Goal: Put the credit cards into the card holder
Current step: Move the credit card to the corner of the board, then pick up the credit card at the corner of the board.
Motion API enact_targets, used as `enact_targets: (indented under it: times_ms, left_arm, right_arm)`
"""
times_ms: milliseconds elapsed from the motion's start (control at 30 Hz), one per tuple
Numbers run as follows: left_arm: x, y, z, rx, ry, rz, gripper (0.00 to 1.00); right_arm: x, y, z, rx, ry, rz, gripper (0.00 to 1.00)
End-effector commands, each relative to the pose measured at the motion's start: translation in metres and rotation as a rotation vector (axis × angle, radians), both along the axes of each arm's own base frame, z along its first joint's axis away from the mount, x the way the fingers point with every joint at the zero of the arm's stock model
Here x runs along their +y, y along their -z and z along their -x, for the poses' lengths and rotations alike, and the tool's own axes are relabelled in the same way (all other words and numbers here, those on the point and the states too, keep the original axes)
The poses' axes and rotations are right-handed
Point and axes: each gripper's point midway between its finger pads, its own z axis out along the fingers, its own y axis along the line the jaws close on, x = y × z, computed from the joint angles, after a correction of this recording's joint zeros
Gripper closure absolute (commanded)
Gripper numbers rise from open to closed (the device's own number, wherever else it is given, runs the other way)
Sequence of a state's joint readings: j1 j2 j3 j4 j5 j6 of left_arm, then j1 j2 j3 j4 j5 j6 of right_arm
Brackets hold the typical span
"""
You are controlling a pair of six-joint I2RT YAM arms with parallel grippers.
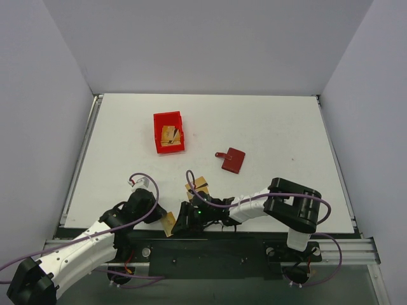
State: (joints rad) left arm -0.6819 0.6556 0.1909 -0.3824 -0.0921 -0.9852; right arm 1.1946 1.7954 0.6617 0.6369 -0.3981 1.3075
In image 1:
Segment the red leather card holder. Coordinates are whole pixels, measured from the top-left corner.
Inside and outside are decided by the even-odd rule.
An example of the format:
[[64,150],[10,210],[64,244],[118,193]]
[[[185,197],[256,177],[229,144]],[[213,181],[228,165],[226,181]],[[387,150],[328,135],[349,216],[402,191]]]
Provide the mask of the red leather card holder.
[[230,147],[228,152],[216,152],[215,157],[223,159],[221,168],[231,173],[239,174],[244,162],[245,152]]

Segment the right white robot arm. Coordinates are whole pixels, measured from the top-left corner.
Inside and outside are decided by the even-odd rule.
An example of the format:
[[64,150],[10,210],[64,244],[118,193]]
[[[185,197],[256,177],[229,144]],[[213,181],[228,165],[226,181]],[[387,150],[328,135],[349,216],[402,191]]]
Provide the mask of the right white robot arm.
[[288,227],[284,252],[298,260],[306,254],[319,223],[321,193],[283,178],[274,178],[267,188],[239,198],[219,199],[204,191],[190,193],[192,198],[181,203],[173,235],[202,233],[215,223],[235,228],[248,220],[270,216]]

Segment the gold card with logo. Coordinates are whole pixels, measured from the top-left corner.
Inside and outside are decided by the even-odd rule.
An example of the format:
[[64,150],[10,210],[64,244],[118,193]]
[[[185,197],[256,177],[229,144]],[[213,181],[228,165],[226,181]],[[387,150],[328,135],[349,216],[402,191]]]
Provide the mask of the gold card with logo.
[[165,216],[160,219],[160,223],[163,227],[163,231],[166,237],[172,236],[172,229],[176,224],[176,218],[172,212],[168,212]]

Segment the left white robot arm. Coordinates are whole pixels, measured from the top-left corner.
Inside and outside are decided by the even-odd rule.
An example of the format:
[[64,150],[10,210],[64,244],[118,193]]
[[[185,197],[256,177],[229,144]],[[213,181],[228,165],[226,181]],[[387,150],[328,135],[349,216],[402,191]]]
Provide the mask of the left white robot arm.
[[128,236],[136,224],[150,224],[166,214],[152,192],[136,189],[71,242],[37,260],[25,258],[6,295],[13,304],[56,304],[68,288],[101,264],[128,259]]

